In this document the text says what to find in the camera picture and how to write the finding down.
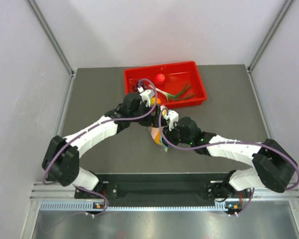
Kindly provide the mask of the clear zip top bag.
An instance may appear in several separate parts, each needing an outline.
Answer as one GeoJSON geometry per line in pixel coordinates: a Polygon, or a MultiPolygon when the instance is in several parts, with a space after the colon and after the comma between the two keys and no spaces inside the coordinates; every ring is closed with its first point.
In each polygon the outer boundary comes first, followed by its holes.
{"type": "Polygon", "coordinates": [[[163,138],[161,136],[161,131],[158,127],[158,123],[161,122],[161,127],[164,128],[168,126],[168,122],[164,118],[166,114],[166,110],[163,110],[161,120],[159,120],[159,114],[161,112],[161,106],[159,104],[156,105],[155,110],[150,114],[150,126],[149,131],[154,142],[159,145],[163,151],[168,152],[169,146],[163,142],[163,138]]]}

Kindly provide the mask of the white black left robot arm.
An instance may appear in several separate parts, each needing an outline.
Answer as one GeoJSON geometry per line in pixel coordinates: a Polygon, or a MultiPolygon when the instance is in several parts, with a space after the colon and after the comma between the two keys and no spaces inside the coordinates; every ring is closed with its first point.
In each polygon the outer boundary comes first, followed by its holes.
{"type": "Polygon", "coordinates": [[[139,88],[138,92],[125,95],[124,100],[115,109],[105,113],[90,126],[66,137],[52,138],[42,162],[43,184],[50,177],[63,187],[72,185],[84,188],[91,197],[99,197],[103,185],[92,172],[80,167],[80,158],[95,145],[127,129],[136,122],[150,126],[157,103],[157,91],[139,88]]]}

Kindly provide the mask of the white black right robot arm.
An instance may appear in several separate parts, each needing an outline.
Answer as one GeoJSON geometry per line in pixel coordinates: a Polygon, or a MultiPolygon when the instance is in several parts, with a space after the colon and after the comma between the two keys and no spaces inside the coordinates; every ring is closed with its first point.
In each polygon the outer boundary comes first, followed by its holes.
{"type": "Polygon", "coordinates": [[[257,187],[283,193],[298,166],[273,139],[268,138],[263,143],[226,139],[202,131],[190,117],[181,118],[173,124],[173,128],[163,127],[162,141],[166,146],[187,144],[200,155],[227,158],[249,165],[249,169],[232,170],[225,177],[222,189],[228,197],[257,187]]]}

